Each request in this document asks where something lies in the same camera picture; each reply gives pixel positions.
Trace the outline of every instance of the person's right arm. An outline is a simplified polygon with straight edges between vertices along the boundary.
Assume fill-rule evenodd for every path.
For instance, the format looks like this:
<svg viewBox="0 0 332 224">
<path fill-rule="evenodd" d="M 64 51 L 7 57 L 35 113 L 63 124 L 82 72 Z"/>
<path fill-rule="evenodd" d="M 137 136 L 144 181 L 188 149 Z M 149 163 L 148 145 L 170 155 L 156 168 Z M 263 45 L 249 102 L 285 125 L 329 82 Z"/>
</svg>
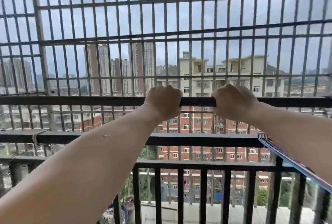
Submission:
<svg viewBox="0 0 332 224">
<path fill-rule="evenodd" d="M 212 93 L 223 118 L 245 122 L 268 134 L 290 156 L 332 184 L 329 170 L 332 150 L 332 120 L 260 103 L 243 86 L 226 84 Z"/>
</svg>

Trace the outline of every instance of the fist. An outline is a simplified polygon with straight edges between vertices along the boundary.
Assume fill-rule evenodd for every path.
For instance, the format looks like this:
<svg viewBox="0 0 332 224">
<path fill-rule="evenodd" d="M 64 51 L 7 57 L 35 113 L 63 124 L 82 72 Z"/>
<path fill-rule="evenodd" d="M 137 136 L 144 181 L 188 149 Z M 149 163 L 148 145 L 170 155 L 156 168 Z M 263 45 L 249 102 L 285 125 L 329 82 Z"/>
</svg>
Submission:
<svg viewBox="0 0 332 224">
<path fill-rule="evenodd" d="M 178 116 L 181 113 L 180 101 L 182 91 L 171 85 L 152 88 L 144 101 L 144 105 L 155 109 L 161 121 Z"/>
<path fill-rule="evenodd" d="M 259 103 L 246 87 L 233 86 L 229 83 L 214 90 L 211 96 L 215 98 L 217 103 L 214 113 L 233 121 L 245 122 L 253 106 Z"/>
</svg>

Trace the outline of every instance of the forearm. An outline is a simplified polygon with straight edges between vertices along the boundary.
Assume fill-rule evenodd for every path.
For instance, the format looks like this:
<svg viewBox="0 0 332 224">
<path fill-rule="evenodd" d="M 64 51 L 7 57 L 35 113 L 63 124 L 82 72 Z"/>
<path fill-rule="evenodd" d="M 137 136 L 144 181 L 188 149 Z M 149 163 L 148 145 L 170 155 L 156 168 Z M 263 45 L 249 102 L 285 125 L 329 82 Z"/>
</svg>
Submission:
<svg viewBox="0 0 332 224">
<path fill-rule="evenodd" d="M 8 213 L 13 206 L 24 209 L 33 202 L 31 219 L 26 216 L 25 219 L 44 222 L 48 218 L 48 223 L 96 222 L 120 192 L 158 124 L 156 112 L 141 106 L 125 117 L 83 134 L 5 195 L 0 209 L 4 207 Z M 0 217 L 3 214 L 6 213 L 0 210 Z M 19 218 L 11 216 L 7 223 L 18 223 Z"/>
<path fill-rule="evenodd" d="M 258 103 L 251 108 L 245 120 L 267 133 L 289 155 L 332 184 L 332 175 L 322 166 L 324 159 L 329 162 L 332 148 L 331 119 Z"/>
</svg>

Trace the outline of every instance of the skin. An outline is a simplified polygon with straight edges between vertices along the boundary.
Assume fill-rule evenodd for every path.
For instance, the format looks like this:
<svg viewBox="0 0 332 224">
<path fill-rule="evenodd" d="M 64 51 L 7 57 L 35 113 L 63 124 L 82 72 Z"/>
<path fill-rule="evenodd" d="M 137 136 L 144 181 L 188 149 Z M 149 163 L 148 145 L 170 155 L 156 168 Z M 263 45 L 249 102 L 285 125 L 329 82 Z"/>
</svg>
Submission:
<svg viewBox="0 0 332 224">
<path fill-rule="evenodd" d="M 0 199 L 1 223 L 96 223 L 152 131 L 180 114 L 181 96 L 171 86 L 152 88 L 137 110 L 83 134 L 48 158 Z M 322 165 L 328 160 L 317 159 L 329 157 L 332 120 L 260 103 L 242 86 L 226 84 L 212 96 L 218 116 L 258 127 L 332 183 Z"/>
</svg>

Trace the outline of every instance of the person's left arm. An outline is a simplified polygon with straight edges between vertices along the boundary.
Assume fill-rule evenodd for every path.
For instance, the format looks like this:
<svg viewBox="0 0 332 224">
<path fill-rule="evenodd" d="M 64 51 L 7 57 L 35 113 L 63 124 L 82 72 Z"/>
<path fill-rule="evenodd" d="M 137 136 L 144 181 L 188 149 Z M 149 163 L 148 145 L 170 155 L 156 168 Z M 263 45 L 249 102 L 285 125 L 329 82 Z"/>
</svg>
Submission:
<svg viewBox="0 0 332 224">
<path fill-rule="evenodd" d="M 0 199 L 1 223 L 96 223 L 152 131 L 181 112 L 181 96 L 152 88 L 135 111 L 72 141 Z"/>
</svg>

